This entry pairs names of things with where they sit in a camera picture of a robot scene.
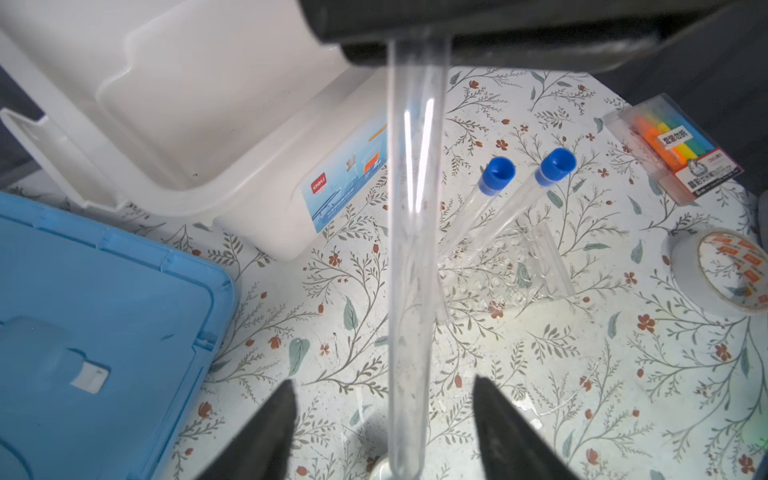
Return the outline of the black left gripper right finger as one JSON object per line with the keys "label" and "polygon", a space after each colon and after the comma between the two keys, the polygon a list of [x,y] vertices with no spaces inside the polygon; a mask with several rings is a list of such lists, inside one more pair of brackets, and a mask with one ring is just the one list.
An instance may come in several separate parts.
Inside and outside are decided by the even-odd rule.
{"label": "black left gripper right finger", "polygon": [[577,478],[490,379],[475,378],[472,406],[487,479]]}

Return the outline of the blue capped test tube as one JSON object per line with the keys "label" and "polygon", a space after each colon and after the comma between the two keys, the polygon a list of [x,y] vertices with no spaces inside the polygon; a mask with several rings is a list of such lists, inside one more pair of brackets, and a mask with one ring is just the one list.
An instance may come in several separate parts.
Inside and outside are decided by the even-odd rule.
{"label": "blue capped test tube", "polygon": [[570,150],[556,148],[551,151],[468,244],[468,262],[474,262],[524,210],[535,206],[542,195],[576,167],[576,157]]}
{"label": "blue capped test tube", "polygon": [[451,226],[440,242],[438,259],[448,258],[469,234],[491,202],[514,179],[516,167],[506,157],[494,157],[484,168],[479,180],[459,207]]}
{"label": "blue capped test tube", "polygon": [[447,38],[388,45],[388,468],[418,479],[425,464],[436,314]]}

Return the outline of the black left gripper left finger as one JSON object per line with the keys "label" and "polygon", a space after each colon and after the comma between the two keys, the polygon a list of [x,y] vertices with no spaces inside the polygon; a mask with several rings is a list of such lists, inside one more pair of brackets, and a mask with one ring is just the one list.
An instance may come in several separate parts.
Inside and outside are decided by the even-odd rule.
{"label": "black left gripper left finger", "polygon": [[285,479],[297,417],[294,384],[285,380],[198,479]]}

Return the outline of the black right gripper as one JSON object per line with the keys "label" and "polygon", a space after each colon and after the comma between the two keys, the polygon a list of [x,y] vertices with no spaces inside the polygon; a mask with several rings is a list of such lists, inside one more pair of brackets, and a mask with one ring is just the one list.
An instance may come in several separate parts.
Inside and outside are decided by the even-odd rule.
{"label": "black right gripper", "polygon": [[358,66],[394,45],[435,42],[453,64],[576,72],[655,53],[732,7],[730,1],[302,1],[317,40]]}

